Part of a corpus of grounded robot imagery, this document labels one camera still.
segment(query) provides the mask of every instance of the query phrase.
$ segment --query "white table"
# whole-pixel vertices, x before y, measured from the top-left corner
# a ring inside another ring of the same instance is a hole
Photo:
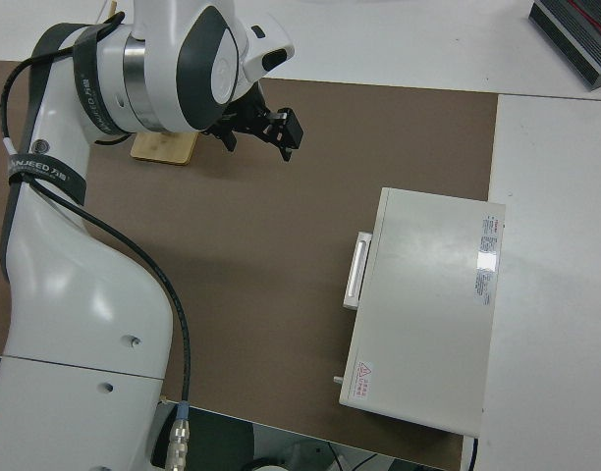
[[[0,2],[0,60],[55,22],[93,22],[101,3]],[[274,77],[502,94],[490,200],[507,225],[476,469],[601,469],[601,88],[529,23],[529,1],[237,3],[293,37]]]

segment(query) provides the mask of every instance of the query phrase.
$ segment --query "brown table surface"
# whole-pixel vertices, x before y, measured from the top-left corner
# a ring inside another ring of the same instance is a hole
[[[0,89],[13,67],[0,62]],[[290,163],[241,135],[235,153],[200,136],[187,167],[136,161],[131,141],[94,146],[87,208],[173,280],[191,328],[193,405],[459,469],[461,436],[340,405],[332,378],[344,373],[355,322],[342,300],[356,234],[372,231],[381,187],[485,200],[497,95],[271,79],[264,89],[271,109],[293,107],[304,128]],[[16,135],[26,97],[17,86]],[[0,141],[0,229],[5,175]],[[0,353],[9,310],[0,274]]]

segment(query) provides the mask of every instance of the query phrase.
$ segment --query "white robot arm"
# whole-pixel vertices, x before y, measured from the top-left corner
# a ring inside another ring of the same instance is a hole
[[[135,0],[134,24],[122,19],[43,35],[27,62],[19,150],[3,96],[11,192],[1,259],[12,315],[0,364],[1,471],[156,469],[149,429],[172,309],[143,268],[89,236],[73,212],[90,145],[138,131],[204,131],[233,149],[239,131],[288,160],[301,142],[294,112],[271,113],[258,85],[294,54],[271,17],[238,19],[232,0]],[[188,392],[189,382],[183,400]],[[168,470],[185,466],[186,410],[182,402]]]

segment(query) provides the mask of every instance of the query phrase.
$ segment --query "metal ring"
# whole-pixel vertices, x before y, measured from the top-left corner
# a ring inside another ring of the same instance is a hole
[[[145,87],[145,41],[129,36],[124,48],[124,85],[131,107],[139,122],[150,131],[166,131],[152,109]]]

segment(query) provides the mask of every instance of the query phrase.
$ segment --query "warning label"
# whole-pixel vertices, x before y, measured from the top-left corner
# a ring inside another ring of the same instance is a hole
[[[355,378],[353,381],[353,399],[367,399],[370,393],[370,382],[372,380],[372,363],[358,361],[355,367]]]
[[[495,294],[497,282],[498,245],[503,223],[495,216],[482,221],[477,271],[475,273],[475,301],[489,305]]]

